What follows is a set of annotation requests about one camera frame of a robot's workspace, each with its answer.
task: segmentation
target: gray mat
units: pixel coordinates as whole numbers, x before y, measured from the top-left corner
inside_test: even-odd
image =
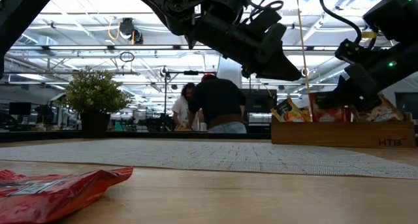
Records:
[[[372,155],[319,146],[269,143],[100,140],[0,148],[0,159],[418,179],[418,167]]]

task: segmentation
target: wooden box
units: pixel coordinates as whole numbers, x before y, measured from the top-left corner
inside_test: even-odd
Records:
[[[352,148],[415,148],[411,114],[382,123],[279,122],[272,117],[272,143]]]

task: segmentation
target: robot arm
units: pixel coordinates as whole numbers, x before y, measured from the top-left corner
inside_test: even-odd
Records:
[[[175,35],[184,35],[189,48],[201,42],[242,65],[242,74],[259,78],[298,80],[300,71],[283,54],[281,38],[286,27],[280,23],[278,8],[254,5],[251,0],[141,0]],[[1,0],[0,55],[5,55],[49,0]],[[256,7],[249,22],[241,22],[244,7]],[[323,5],[325,12],[333,14]],[[383,0],[364,15],[373,31],[380,31],[397,45],[388,50],[372,50],[345,40],[337,58],[349,62],[346,73],[330,96],[330,104],[351,104],[361,97],[381,91],[414,73],[418,66],[417,0]],[[0,78],[4,63],[0,62]]]
[[[184,35],[189,48],[197,41],[242,65],[242,74],[259,78],[298,80],[300,71],[285,57],[282,41],[286,27],[277,9],[259,7],[258,17],[241,23],[244,7],[251,0],[141,0],[175,35]],[[49,0],[2,0],[0,54],[4,55]]]
[[[417,19],[417,0],[382,0],[371,8],[363,20],[374,32],[381,32],[388,40],[398,43],[387,50],[373,50],[372,45],[359,46],[361,37],[355,42],[343,41],[335,56],[351,65],[344,69],[323,107],[362,104],[363,100],[415,73],[418,70]]]

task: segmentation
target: red cap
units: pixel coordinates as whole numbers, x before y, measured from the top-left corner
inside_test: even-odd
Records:
[[[210,73],[204,74],[204,76],[202,77],[202,81],[205,80],[208,77],[211,77],[211,76],[215,76],[215,75],[214,74],[210,74]]]

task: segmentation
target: green led light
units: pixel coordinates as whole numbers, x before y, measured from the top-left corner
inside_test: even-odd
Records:
[[[391,61],[390,63],[387,64],[388,67],[394,67],[396,65],[395,61]]]

